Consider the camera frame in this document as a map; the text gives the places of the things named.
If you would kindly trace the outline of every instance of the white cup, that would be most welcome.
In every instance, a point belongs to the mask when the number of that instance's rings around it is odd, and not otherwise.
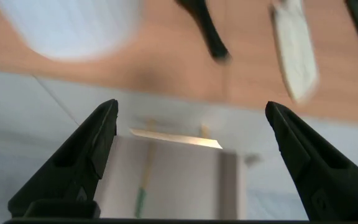
[[[138,30],[140,0],[0,0],[27,45],[50,59],[87,59],[118,50]]]

